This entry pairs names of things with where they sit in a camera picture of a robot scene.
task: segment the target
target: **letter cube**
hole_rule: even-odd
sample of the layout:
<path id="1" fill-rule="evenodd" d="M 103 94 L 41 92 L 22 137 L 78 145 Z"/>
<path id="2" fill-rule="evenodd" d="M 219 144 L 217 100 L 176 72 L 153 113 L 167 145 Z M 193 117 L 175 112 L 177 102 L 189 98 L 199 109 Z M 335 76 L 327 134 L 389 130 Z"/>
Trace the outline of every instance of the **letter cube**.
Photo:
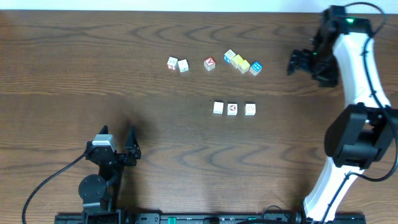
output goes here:
<path id="1" fill-rule="evenodd" d="M 250 67 L 250 72 L 253 75 L 257 75 L 262 69 L 262 65 L 259 62 L 254 62 Z"/>
<path id="2" fill-rule="evenodd" d="M 244 115 L 255 115 L 256 105 L 254 103 L 246 103 L 244 107 Z"/>
<path id="3" fill-rule="evenodd" d="M 238 67 L 239 71 L 241 71 L 242 74 L 249 71 L 249 68 L 250 68 L 250 64 L 247 60 L 244 60 L 243 62 L 241 62 Z"/>
<path id="4" fill-rule="evenodd" d="M 167 68 L 175 70 L 177 68 L 177 58 L 169 57 L 169 61 L 167 62 Z"/>
<path id="5" fill-rule="evenodd" d="M 226 63 L 231 63 L 231 60 L 233 57 L 235 57 L 236 53 L 233 52 L 231 49 L 229 49 L 225 54 L 224 54 L 224 60 Z"/>
<path id="6" fill-rule="evenodd" d="M 180 68 L 180 72 L 186 72 L 189 69 L 187 59 L 178 61 L 178 67 Z"/>
<path id="7" fill-rule="evenodd" d="M 243 58 L 240 55 L 237 55 L 235 57 L 232 58 L 232 65 L 234 66 L 234 68 L 238 68 L 238 65 L 243 61 Z"/>
<path id="8" fill-rule="evenodd" d="M 223 102 L 214 102 L 213 113 L 223 114 L 224 103 Z"/>
<path id="9" fill-rule="evenodd" d="M 228 113 L 227 115 L 237 115 L 238 105 L 236 103 L 228 103 Z"/>
<path id="10" fill-rule="evenodd" d="M 205 68 L 210 71 L 211 69 L 216 67 L 216 61 L 212 57 L 205 60 Z"/>

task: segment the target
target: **yellow cube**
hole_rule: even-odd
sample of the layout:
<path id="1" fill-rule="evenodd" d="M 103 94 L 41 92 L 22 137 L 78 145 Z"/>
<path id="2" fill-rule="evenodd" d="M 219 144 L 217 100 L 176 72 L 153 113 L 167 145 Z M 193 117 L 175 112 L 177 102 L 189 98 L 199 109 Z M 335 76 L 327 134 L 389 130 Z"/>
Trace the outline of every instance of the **yellow cube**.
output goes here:
<path id="1" fill-rule="evenodd" d="M 248 62 L 247 60 L 244 60 L 243 62 L 241 62 L 241 63 L 239 64 L 238 69 L 239 69 L 239 71 L 241 71 L 241 73 L 247 72 L 247 71 L 250 69 L 250 64 L 249 64 L 249 62 Z"/>
<path id="2" fill-rule="evenodd" d="M 237 55 L 232 58 L 231 64 L 234 68 L 238 68 L 238 65 L 243 61 L 243 58 L 240 55 Z"/>

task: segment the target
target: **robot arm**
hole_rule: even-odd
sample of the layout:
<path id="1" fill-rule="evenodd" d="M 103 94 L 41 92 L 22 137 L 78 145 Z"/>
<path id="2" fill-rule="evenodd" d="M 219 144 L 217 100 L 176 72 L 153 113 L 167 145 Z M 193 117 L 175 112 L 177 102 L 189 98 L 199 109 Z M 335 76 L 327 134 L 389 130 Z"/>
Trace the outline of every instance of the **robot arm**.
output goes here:
<path id="1" fill-rule="evenodd" d="M 346 109 L 329 127 L 325 135 L 326 164 L 317 184 L 303 202 L 307 220 L 321 221 L 346 174 L 362 174 L 372 162 L 384 155 L 392 141 L 392 132 L 375 102 L 363 65 L 363 47 L 371 33 L 367 19 L 348 17 L 344 6 L 331 6 L 323 12 L 321 28 L 313 39 L 314 50 L 294 50 L 288 75 L 296 68 L 312 74 L 322 87 L 338 84 L 340 69 Z M 373 55 L 373 39 L 366 47 L 366 62 L 376 96 L 386 105 L 396 124 L 396 110 L 390 109 L 377 74 Z M 373 126 L 364 130 L 365 123 Z M 325 222 L 333 221 L 345 193 L 357 177 L 351 176 L 331 205 Z"/>

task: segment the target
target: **wooden tabletop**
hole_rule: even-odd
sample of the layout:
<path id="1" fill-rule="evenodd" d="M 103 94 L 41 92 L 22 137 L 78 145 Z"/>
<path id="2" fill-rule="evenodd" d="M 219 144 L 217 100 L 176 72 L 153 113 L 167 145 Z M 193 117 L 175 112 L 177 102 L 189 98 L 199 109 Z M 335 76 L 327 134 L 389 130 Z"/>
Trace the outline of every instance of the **wooden tabletop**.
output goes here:
<path id="1" fill-rule="evenodd" d="M 398 16 L 376 37 L 387 97 L 398 104 Z M 133 124 L 142 158 L 126 169 L 118 205 L 169 212 L 298 209 L 325 163 L 323 137 L 344 107 L 341 84 L 286 76 L 293 49 L 310 48 L 318 14 L 0 12 L 0 223 L 20 223 L 29 194 L 85 150 L 103 125 L 124 145 Z M 223 61 L 233 49 L 263 65 L 254 77 Z M 169 56 L 189 71 L 168 70 Z M 208 72 L 203 60 L 212 56 Z M 238 115 L 212 113 L 237 102 Z M 255 102 L 255 116 L 244 115 Z M 391 147 L 367 175 L 391 167 Z M 80 161 L 33 198 L 28 223 L 81 212 Z M 339 210 L 398 222 L 397 174 L 357 180 Z"/>

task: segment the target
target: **white wall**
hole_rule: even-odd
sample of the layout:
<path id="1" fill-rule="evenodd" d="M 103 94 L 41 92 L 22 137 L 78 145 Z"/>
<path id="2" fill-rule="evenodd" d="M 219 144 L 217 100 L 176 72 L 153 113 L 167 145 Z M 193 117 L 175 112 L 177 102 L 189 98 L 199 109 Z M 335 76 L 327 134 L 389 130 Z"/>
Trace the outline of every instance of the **white wall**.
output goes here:
<path id="1" fill-rule="evenodd" d="M 321 12 L 331 4 L 355 0 L 0 0 L 0 9 L 56 9 L 109 11 L 200 12 Z M 398 13 L 398 0 L 368 0 L 386 13 Z M 348 12 L 376 13 L 367 6 L 351 6 Z"/>

